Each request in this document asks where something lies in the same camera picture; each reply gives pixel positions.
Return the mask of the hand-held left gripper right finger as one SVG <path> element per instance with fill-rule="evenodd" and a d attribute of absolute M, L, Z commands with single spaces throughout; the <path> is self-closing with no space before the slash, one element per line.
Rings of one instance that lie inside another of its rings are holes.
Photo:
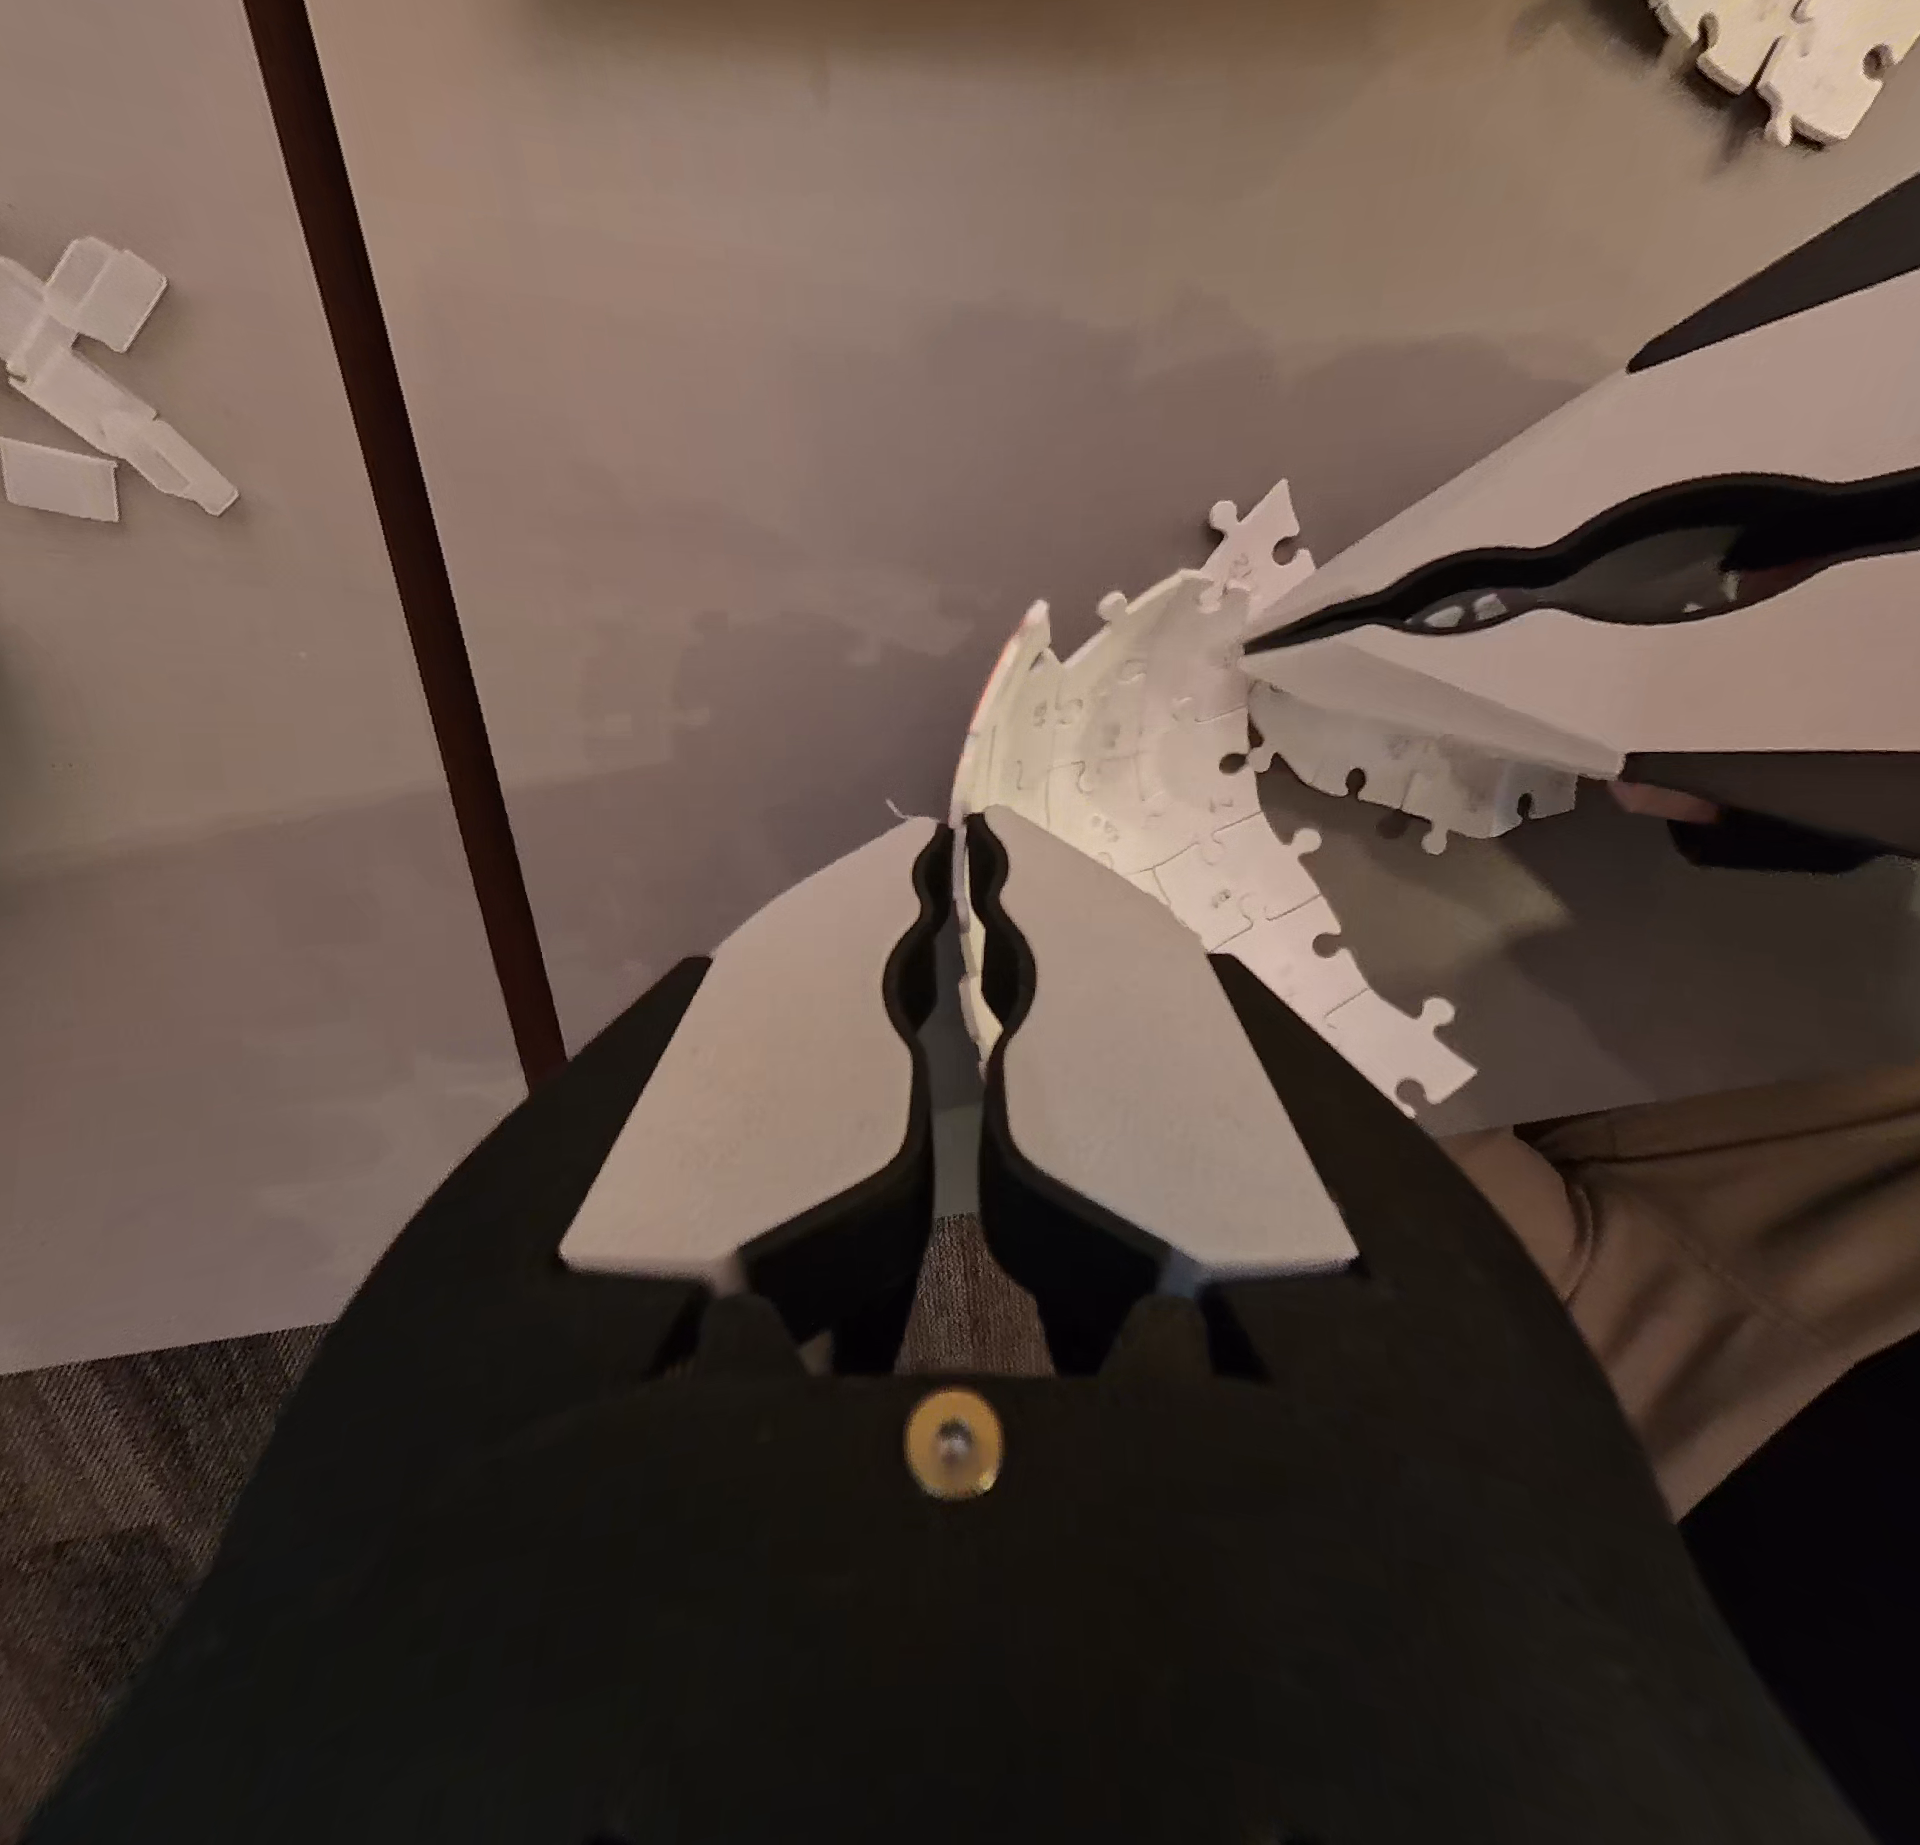
<path fill-rule="evenodd" d="M 1060 1373 L 1150 1296 L 1354 1270 L 1202 941 L 1021 815 L 971 816 L 989 1049 L 979 1213 Z"/>

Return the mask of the joined white puzzle pieces cluster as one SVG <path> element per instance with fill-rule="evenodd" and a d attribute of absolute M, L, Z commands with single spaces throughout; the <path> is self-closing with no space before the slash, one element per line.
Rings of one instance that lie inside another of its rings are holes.
<path fill-rule="evenodd" d="M 1648 0 L 1723 95 L 1755 95 L 1775 143 L 1836 148 L 1857 131 L 1915 51 L 1915 0 Z"/>

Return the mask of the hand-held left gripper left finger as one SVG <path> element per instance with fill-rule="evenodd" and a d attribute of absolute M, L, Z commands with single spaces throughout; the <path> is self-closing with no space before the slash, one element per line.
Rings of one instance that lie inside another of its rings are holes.
<path fill-rule="evenodd" d="M 899 1360 L 934 1220 L 922 1025 L 950 829 L 899 823 L 705 963 L 561 1263 L 777 1303 L 840 1373 Z"/>

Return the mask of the partly built puzzle ball shell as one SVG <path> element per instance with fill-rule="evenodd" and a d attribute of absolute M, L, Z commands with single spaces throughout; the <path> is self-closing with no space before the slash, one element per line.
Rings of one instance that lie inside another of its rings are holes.
<path fill-rule="evenodd" d="M 1296 777 L 1358 771 L 1358 799 L 1409 811 L 1430 851 L 1568 815 L 1576 777 L 1343 719 L 1253 680 L 1235 628 L 1310 578 L 1310 553 L 1215 553 L 1134 601 L 1108 594 L 1097 632 L 1073 657 L 1050 652 L 1049 606 L 1028 606 L 982 688 L 950 825 L 1004 806 L 1143 888 L 1409 1112 L 1405 1094 L 1443 1106 L 1475 1080 L 1444 1041 L 1454 1006 L 1430 998 L 1405 1012 L 1352 953 L 1322 950 L 1343 933 L 1310 876 L 1322 837 L 1278 833 L 1257 776 L 1278 761 Z"/>

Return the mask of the person's beige trousers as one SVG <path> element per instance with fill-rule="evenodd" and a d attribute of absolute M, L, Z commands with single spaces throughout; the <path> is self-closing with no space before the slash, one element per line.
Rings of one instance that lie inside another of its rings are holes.
<path fill-rule="evenodd" d="M 1915 1063 L 1443 1137 L 1688 1520 L 1915 1335 Z"/>

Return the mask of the dark brown table divider strip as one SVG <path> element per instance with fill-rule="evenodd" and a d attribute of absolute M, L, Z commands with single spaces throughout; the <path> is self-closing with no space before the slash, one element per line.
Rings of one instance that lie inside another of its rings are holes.
<path fill-rule="evenodd" d="M 309 0 L 240 0 L 521 1080 L 566 1032 Z"/>

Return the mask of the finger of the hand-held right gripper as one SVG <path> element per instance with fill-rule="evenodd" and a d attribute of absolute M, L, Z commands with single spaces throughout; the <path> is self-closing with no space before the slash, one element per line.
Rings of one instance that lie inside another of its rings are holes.
<path fill-rule="evenodd" d="M 1620 371 L 1365 532 L 1252 619 L 1295 648 L 1510 584 L 1618 543 L 1853 506 L 1915 480 L 1915 271 Z"/>
<path fill-rule="evenodd" d="M 1310 706 L 1588 776 L 1644 751 L 1915 751 L 1915 543 L 1719 614 L 1467 619 L 1568 565 L 1572 546 L 1383 530 L 1252 614 L 1244 655 Z"/>

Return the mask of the single curved white puzzle piece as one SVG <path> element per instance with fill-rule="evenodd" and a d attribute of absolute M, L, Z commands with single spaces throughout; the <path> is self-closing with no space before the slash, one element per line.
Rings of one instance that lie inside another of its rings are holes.
<path fill-rule="evenodd" d="M 1275 605 L 1317 574 L 1300 549 L 1300 519 L 1289 480 L 1278 480 L 1253 506 L 1219 500 L 1209 514 L 1215 546 L 1198 574 L 1219 588 L 1244 588 L 1252 605 Z"/>

